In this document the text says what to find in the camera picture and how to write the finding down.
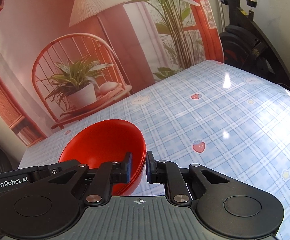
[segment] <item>cartoon bear print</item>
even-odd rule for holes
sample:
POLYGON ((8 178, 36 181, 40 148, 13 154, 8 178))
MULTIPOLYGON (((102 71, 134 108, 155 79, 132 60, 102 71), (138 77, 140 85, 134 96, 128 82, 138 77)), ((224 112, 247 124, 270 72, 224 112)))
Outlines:
POLYGON ((131 104, 133 106, 141 106, 149 102, 150 95, 144 97, 136 97, 132 100, 131 104))
POLYGON ((249 85, 259 85, 259 84, 263 83, 263 81, 261 79, 256 78, 256 77, 244 78, 244 80, 249 85))

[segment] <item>wooden chair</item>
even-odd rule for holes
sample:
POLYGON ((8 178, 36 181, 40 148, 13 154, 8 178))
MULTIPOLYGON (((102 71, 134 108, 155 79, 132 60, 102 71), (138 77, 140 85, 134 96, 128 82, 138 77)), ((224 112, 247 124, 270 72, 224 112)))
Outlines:
POLYGON ((59 37, 40 52, 33 66, 32 83, 43 105, 55 120, 52 129, 63 129, 64 125, 81 120, 130 95, 132 87, 124 81, 116 60, 117 56, 111 47, 103 39, 89 33, 73 33, 59 37), (48 78, 59 73, 55 63, 73 63, 83 57, 99 60, 101 64, 110 63, 110 66, 101 70, 103 76, 97 77, 96 82, 98 86, 107 81, 117 82, 117 88, 106 95, 98 96, 95 103, 81 109, 72 106, 66 97, 46 98, 55 88, 48 78))

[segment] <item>chair backrest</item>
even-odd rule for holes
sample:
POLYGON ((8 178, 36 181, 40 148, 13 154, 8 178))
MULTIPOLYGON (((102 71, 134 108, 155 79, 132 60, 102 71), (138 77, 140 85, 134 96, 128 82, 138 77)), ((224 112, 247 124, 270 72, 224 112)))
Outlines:
POLYGON ((103 76, 96 78, 99 86, 107 81, 112 81, 122 84, 125 89, 126 83, 116 64, 117 56, 103 39, 89 33, 73 33, 59 37, 40 52, 32 69, 34 89, 56 122, 60 114, 72 106, 66 97, 62 99, 59 96, 46 98, 55 88, 55 85, 51 84, 53 81, 48 78, 60 73, 55 63, 73 63, 84 57, 99 60, 100 64, 112 64, 101 70, 103 76))

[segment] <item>exercise bike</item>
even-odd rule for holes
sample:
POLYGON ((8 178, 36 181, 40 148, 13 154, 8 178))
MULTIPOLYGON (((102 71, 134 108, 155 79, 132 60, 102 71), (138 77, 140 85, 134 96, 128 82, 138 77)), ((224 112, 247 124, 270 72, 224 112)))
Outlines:
POLYGON ((220 0, 228 5, 229 25, 220 33, 225 63, 255 74, 290 90, 290 73, 278 52, 254 22, 256 0, 246 0, 250 10, 240 7, 240 0, 220 0))

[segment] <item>crosshair marking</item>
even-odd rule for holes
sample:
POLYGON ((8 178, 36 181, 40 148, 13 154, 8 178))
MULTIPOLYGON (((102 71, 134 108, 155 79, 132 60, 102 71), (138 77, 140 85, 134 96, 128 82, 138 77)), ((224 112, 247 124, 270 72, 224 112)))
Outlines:
POLYGON ((138 200, 136 200, 136 201, 134 201, 134 202, 136 202, 137 204, 142 204, 142 203, 144 203, 144 202, 146 202, 146 201, 144 201, 144 200, 142 200, 142 199, 138 199, 138 200))

